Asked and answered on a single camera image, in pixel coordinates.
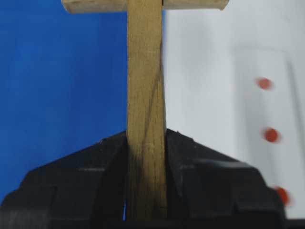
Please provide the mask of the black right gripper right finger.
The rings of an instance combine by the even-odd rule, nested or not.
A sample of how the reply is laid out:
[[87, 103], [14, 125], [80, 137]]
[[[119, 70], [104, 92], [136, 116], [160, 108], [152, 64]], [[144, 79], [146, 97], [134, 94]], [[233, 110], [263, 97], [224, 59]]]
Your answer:
[[189, 229], [285, 229], [282, 201], [260, 171], [167, 130], [168, 217]]

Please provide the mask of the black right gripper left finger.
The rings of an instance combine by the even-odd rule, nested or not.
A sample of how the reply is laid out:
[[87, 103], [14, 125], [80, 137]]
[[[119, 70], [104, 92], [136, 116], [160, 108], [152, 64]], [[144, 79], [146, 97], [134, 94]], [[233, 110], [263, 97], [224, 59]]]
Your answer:
[[125, 132], [29, 171], [0, 206], [3, 229], [101, 229], [121, 221]]

